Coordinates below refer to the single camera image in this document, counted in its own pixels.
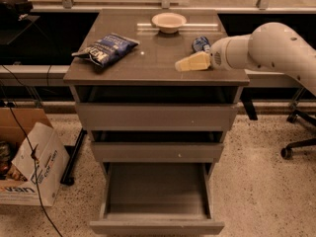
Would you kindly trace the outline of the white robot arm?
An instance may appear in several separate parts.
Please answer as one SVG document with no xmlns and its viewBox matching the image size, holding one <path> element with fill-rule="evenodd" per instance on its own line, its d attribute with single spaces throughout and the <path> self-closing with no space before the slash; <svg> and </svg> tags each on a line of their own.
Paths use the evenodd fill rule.
<svg viewBox="0 0 316 237">
<path fill-rule="evenodd" d="M 316 50 L 281 23 L 266 23 L 249 35 L 220 39 L 209 51 L 198 51 L 175 63 L 180 72 L 208 67 L 283 73 L 316 95 Z"/>
</svg>

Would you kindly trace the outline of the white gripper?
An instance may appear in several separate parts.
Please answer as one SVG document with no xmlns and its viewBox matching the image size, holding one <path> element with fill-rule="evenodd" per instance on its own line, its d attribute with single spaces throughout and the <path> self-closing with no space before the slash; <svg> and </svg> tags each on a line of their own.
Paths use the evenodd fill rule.
<svg viewBox="0 0 316 237">
<path fill-rule="evenodd" d="M 210 47 L 209 55 L 196 52 L 175 63 L 177 71 L 200 71 L 210 66 L 214 69 L 255 69 L 257 63 L 251 58 L 248 49 L 250 36 L 227 37 L 216 41 Z"/>
</svg>

